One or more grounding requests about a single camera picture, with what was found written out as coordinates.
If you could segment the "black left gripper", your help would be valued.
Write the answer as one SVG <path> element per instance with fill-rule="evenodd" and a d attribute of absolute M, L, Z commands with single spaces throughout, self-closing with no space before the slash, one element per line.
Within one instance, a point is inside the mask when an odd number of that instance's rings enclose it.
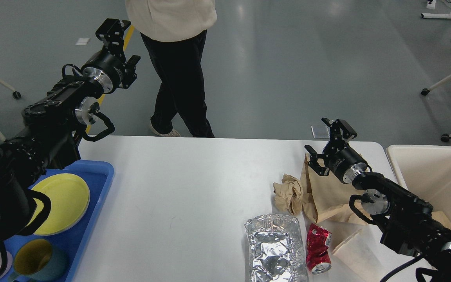
<path fill-rule="evenodd" d="M 98 82 L 105 94 L 111 94 L 118 88 L 129 88 L 137 79 L 135 71 L 140 56 L 132 55 L 126 61 L 123 50 L 124 33 L 130 26 L 130 21 L 106 18 L 95 32 L 103 43 L 103 49 L 81 68 L 81 74 Z"/>

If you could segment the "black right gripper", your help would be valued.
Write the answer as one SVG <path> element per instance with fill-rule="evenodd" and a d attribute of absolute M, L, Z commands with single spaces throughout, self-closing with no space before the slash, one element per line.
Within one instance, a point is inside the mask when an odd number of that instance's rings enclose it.
<path fill-rule="evenodd" d="M 364 173 L 368 163 L 363 157 L 349 146 L 349 140 L 358 136 L 356 130 L 346 120 L 321 118 L 329 127 L 329 142 L 318 154 L 310 145 L 305 145 L 308 152 L 308 167 L 319 176 L 328 176 L 331 171 L 343 184 L 351 183 L 358 175 Z M 325 166 L 319 164 L 323 159 Z"/>

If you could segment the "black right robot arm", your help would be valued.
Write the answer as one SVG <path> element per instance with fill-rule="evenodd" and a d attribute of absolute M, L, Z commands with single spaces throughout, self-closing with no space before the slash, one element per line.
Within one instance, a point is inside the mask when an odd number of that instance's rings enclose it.
<path fill-rule="evenodd" d="M 382 281 L 425 259 L 431 268 L 417 268 L 415 277 L 424 282 L 451 282 L 451 229 L 432 217 L 431 203 L 419 198 L 381 173 L 350 145 L 357 132 L 343 119 L 322 118 L 329 128 L 329 141 L 321 154 L 306 145 L 308 166 L 319 176 L 333 173 L 343 184 L 352 184 L 362 195 L 351 195 L 350 209 L 382 232 L 381 244 L 412 260 L 394 268 Z"/>

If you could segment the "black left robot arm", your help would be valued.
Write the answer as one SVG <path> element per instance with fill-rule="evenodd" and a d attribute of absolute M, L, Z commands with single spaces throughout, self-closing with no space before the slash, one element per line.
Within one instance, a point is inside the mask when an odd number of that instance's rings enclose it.
<path fill-rule="evenodd" d="M 98 99 L 127 89 L 137 79 L 140 56 L 124 53 L 124 33 L 130 21 L 107 18 L 96 31 L 103 46 L 72 74 L 61 79 L 45 98 L 22 110 L 24 129 L 0 143 L 0 277 L 7 268 L 5 240 L 29 236 L 45 222 L 51 200 L 30 189 L 48 168 L 63 169 L 79 160 L 79 143 L 99 141 L 115 132 L 100 111 Z"/>

